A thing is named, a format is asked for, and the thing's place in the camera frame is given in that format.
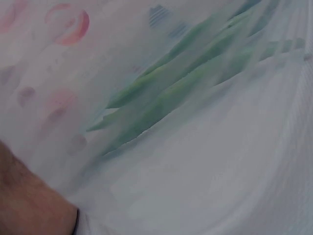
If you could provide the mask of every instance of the human hand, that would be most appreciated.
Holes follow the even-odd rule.
[[[77,209],[0,142],[0,234],[70,235]]]

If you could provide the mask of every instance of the pink circle print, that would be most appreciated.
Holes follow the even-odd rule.
[[[27,0],[0,1],[0,34],[7,33],[20,13],[27,6]]]
[[[71,7],[72,5],[68,3],[60,3],[54,6],[46,14],[45,23],[48,23],[53,17],[57,17],[59,14],[66,14]],[[81,10],[80,14],[66,22],[64,27],[66,28],[66,32],[56,40],[56,43],[64,46],[75,44],[79,42],[88,31],[89,15],[85,10]]]

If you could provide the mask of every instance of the white plastic bag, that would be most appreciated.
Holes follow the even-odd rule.
[[[51,187],[121,235],[311,234],[311,0],[25,1],[0,136]]]

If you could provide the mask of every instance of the red circle print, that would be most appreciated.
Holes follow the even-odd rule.
[[[0,1],[0,34],[7,33],[19,14],[27,6],[27,0]]]
[[[46,103],[48,112],[71,107],[77,100],[76,94],[68,88],[62,88],[53,92]]]
[[[67,14],[68,10],[73,7],[68,3],[61,3],[51,8],[45,16],[45,23],[50,22],[53,17],[59,14]],[[80,41],[89,28],[89,15],[85,10],[81,10],[77,17],[73,17],[64,24],[66,32],[56,40],[56,43],[70,46]]]

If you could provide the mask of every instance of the translucent plastic bag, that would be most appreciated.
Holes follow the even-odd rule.
[[[1,139],[121,235],[309,235],[312,3],[0,2]]]

